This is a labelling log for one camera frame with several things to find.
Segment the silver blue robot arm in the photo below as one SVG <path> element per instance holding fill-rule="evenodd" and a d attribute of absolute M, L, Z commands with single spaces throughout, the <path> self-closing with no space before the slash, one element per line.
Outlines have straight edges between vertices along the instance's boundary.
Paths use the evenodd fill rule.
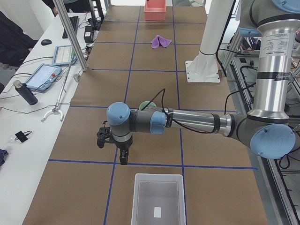
<path fill-rule="evenodd" d="M 261 48 L 253 108 L 246 116 L 188 112 L 147 104 L 130 109 L 125 103 L 111 104 L 108 127 L 97 133 L 98 147 L 113 143 L 120 149 L 120 162 L 128 162 L 134 132 L 162 134 L 165 128 L 185 128 L 200 134 L 222 134 L 240 141 L 255 154 L 276 159 L 289 153 L 296 142 L 288 126 L 285 99 L 296 30 L 300 27 L 297 0 L 244 0 L 240 28 L 258 30 Z"/>

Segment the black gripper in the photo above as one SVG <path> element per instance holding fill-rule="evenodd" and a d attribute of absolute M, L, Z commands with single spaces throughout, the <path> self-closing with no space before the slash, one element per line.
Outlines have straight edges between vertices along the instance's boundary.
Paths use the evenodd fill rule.
<path fill-rule="evenodd" d="M 103 148 L 105 143 L 115 143 L 110 127 L 101 127 L 97 132 L 97 146 Z"/>

